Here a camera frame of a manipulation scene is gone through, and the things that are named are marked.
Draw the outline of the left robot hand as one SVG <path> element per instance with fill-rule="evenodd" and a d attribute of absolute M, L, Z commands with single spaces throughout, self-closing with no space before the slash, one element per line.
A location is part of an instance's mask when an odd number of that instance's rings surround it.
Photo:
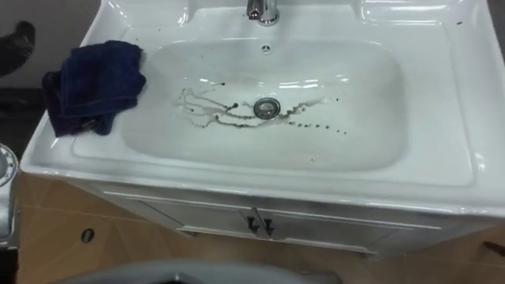
<path fill-rule="evenodd" d="M 19 21 L 13 32 L 1 37 L 1 77 L 10 75 L 26 63 L 36 44 L 36 28 Z"/>

